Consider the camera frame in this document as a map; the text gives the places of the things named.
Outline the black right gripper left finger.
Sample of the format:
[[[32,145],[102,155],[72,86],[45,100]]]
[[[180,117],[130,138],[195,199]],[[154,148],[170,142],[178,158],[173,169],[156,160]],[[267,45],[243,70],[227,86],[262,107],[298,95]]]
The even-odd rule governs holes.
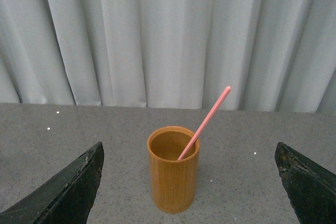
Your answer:
[[[104,150],[96,143],[1,213],[1,223],[86,223],[101,181]]]

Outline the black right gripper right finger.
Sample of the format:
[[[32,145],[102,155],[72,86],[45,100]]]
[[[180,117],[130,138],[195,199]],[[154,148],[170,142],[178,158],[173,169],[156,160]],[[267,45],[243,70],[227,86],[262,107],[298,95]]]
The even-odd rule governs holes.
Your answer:
[[[275,161],[300,223],[335,223],[335,174],[279,142]]]

